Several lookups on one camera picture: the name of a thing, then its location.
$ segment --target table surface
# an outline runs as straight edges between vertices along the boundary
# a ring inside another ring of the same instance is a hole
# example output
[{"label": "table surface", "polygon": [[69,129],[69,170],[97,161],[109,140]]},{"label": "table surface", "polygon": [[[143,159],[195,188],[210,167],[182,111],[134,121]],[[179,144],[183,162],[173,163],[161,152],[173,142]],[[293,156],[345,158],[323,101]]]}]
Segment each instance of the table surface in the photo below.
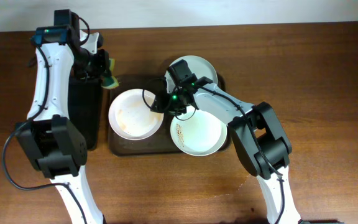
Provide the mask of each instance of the table surface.
[{"label": "table surface", "polygon": [[[358,22],[99,31],[118,79],[163,75],[175,58],[199,55],[228,93],[270,103],[293,146],[290,185],[301,216],[358,223]],[[22,192],[1,169],[2,145],[32,102],[32,34],[0,33],[0,223],[70,223],[56,189]],[[107,96],[86,171],[108,223],[254,223],[266,216],[257,180],[233,146],[207,157],[112,155]],[[48,183],[17,141],[7,165],[22,185]]]}]

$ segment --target wooden table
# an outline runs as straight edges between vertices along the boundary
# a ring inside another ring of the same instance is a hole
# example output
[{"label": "wooden table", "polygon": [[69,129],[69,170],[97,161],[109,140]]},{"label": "wooden table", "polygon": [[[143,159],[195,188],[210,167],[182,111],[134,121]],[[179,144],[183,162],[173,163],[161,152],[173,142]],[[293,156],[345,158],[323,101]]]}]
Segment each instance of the wooden table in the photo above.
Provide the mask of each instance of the wooden table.
[{"label": "wooden table", "polygon": [[[301,216],[358,223],[358,22],[99,31],[117,77],[163,75],[173,59],[199,55],[228,93],[269,102],[293,145],[290,184]],[[1,170],[2,145],[34,93],[36,68],[26,68],[32,34],[0,33],[0,223],[70,223],[56,189],[22,192]],[[266,216],[257,180],[233,146],[208,157],[116,157],[105,111],[86,166],[108,223],[254,223]],[[7,159],[22,185],[48,183],[16,141]]]}]

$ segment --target tray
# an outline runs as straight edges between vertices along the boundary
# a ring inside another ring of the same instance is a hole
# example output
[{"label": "tray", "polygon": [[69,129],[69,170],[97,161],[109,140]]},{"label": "tray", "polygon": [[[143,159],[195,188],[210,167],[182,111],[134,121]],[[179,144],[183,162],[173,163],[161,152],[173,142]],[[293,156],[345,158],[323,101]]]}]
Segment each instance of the tray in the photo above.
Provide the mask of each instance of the tray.
[{"label": "tray", "polygon": [[[110,91],[109,105],[110,107],[113,99],[125,92],[134,88],[144,88],[145,83],[150,79],[157,78],[155,75],[121,75],[116,77],[119,82],[119,87]],[[218,75],[219,84],[222,85],[224,90],[224,82]],[[151,82],[146,90],[152,93],[157,93],[165,89],[165,86],[161,81]],[[108,141],[110,151],[116,156],[140,156],[140,155],[152,155],[152,154],[171,154],[171,153],[184,153],[173,143],[170,134],[170,125],[173,116],[165,114],[161,127],[151,137],[143,140],[131,141],[118,136],[109,126]],[[227,138],[222,147],[218,151],[227,149],[231,144],[231,138],[229,131],[227,132]]]}]

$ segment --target round plate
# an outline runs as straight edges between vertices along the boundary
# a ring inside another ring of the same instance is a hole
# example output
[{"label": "round plate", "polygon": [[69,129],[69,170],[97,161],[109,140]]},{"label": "round plate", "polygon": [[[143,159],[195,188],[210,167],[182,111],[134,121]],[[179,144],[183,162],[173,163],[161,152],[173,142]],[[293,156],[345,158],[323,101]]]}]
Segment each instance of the round plate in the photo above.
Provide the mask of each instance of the round plate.
[{"label": "round plate", "polygon": [[[194,55],[183,56],[174,60],[170,64],[170,66],[174,63],[179,62],[182,59],[187,62],[187,65],[190,68],[191,72],[196,74],[197,78],[207,77],[214,83],[218,84],[218,75],[216,74],[215,68],[211,65],[211,63],[209,63],[202,57]],[[167,79],[167,91],[171,93],[173,88],[175,87],[175,84],[168,72],[165,72],[165,78]]]},{"label": "round plate", "polygon": [[[188,119],[194,110],[194,107],[188,106],[188,112],[178,118]],[[216,152],[227,138],[226,125],[210,113],[200,110],[187,121],[174,118],[170,132],[175,145],[192,156],[207,156]]]},{"label": "round plate", "polygon": [[[145,91],[146,102],[151,105],[155,95]],[[153,135],[161,126],[163,114],[151,112],[144,104],[142,90],[127,90],[117,96],[109,109],[111,128],[129,140],[141,140]]]}]

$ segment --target white background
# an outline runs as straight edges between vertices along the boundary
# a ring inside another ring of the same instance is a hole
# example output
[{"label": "white background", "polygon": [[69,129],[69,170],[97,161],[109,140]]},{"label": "white background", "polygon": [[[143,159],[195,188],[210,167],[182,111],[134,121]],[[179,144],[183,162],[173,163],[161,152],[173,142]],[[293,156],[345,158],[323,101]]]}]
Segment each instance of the white background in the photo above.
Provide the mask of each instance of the white background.
[{"label": "white background", "polygon": [[56,9],[92,29],[358,21],[358,0],[0,0],[0,31],[50,26]]}]

